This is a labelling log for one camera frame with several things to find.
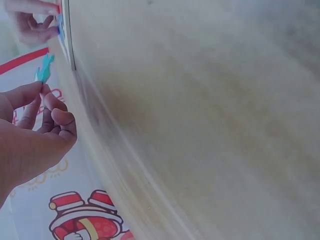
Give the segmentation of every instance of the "hand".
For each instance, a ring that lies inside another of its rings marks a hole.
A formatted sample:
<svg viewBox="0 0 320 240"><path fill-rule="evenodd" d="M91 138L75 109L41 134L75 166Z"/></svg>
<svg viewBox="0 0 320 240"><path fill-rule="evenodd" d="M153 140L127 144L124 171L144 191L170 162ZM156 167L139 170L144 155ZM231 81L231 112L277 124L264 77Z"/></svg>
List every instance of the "hand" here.
<svg viewBox="0 0 320 240"><path fill-rule="evenodd" d="M32 131L44 104L42 126ZM17 126L14 110L28 105ZM55 166L77 141L72 113L40 81L0 93L0 207L18 185Z"/></svg>
<svg viewBox="0 0 320 240"><path fill-rule="evenodd" d="M13 21L19 39L27 45L39 45L59 35L56 26L49 27L59 6L40 0L4 0L4 7ZM37 23L33 14L49 15L43 23Z"/></svg>

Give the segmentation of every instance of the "finger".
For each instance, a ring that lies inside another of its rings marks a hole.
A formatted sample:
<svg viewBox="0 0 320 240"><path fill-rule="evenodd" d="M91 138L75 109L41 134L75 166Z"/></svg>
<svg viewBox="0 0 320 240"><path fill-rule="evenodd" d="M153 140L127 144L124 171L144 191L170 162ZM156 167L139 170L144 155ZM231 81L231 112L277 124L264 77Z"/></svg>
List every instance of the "finger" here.
<svg viewBox="0 0 320 240"><path fill-rule="evenodd" d="M43 31L46 30L50 24L52 23L52 21L54 20L53 16L48 16L43 23L37 23L37 21L35 20L35 18L33 16L31 16L28 20L29 26L31 28L31 30L33 31Z"/></svg>
<svg viewBox="0 0 320 240"><path fill-rule="evenodd" d="M59 135L60 132L61 132L61 127L59 125L55 125L54 128L51 130L52 134Z"/></svg>
<svg viewBox="0 0 320 240"><path fill-rule="evenodd" d="M10 0L5 1L5 9L8 12L20 12L26 14L58 15L59 6L40 0Z"/></svg>
<svg viewBox="0 0 320 240"><path fill-rule="evenodd" d="M17 123L17 126L21 129L32 130L36 123L37 113L41 105L41 98L38 95L35 100L30 103L24 110L21 120Z"/></svg>
<svg viewBox="0 0 320 240"><path fill-rule="evenodd" d="M53 109L60 109L65 112L68 111L67 106L53 95L50 87L47 84L43 85L40 96L43 99L43 104L50 111L52 111Z"/></svg>
<svg viewBox="0 0 320 240"><path fill-rule="evenodd" d="M35 18L32 14L30 15L30 17L28 19L28 24L32 30L35 30L37 28L38 22L35 20Z"/></svg>
<svg viewBox="0 0 320 240"><path fill-rule="evenodd" d="M54 128L55 122L51 117L51 111L45 106L43 109L42 125L37 130L38 133L49 133Z"/></svg>
<svg viewBox="0 0 320 240"><path fill-rule="evenodd" d="M53 109L51 117L57 125L60 125L59 136L72 147L77 141L77 126L74 115L71 112Z"/></svg>
<svg viewBox="0 0 320 240"><path fill-rule="evenodd" d="M42 88L42 82L35 81L33 83L19 86L11 91L3 94L9 100L13 109L18 109L30 104L39 95Z"/></svg>
<svg viewBox="0 0 320 240"><path fill-rule="evenodd" d="M49 39L52 39L58 35L59 29L57 26L51 26L42 31L32 30L31 28L29 28L19 32L19 39L24 44L37 45L44 44Z"/></svg>

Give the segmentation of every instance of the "wood grain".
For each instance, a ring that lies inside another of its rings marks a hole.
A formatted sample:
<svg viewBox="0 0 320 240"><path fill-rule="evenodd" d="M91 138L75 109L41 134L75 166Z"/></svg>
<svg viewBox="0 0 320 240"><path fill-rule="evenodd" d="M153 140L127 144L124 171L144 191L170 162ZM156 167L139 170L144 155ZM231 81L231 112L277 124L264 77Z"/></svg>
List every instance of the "wood grain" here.
<svg viewBox="0 0 320 240"><path fill-rule="evenodd" d="M319 239L317 1L69 4L62 89L138 240Z"/></svg>

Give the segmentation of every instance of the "fingernail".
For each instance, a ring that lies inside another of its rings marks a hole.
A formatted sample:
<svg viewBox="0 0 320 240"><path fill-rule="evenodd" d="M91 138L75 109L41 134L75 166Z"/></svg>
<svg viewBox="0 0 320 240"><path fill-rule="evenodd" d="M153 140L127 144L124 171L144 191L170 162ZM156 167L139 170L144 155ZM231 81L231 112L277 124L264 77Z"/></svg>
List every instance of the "fingernail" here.
<svg viewBox="0 0 320 240"><path fill-rule="evenodd" d="M59 11L56 10L56 9L55 9L55 10L49 10L49 11L48 11L48 14L49 14L49 15L52 15L52 16L55 16L55 15L58 15L58 14L59 14Z"/></svg>

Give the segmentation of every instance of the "red outline drawing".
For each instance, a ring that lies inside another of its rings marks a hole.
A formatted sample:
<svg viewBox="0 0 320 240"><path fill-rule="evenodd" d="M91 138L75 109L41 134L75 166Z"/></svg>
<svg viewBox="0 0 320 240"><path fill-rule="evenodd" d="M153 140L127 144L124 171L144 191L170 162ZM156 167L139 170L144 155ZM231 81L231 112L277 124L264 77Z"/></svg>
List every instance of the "red outline drawing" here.
<svg viewBox="0 0 320 240"><path fill-rule="evenodd" d="M107 192L95 190L87 203L75 191L50 199L56 218L49 226L55 240L135 240Z"/></svg>

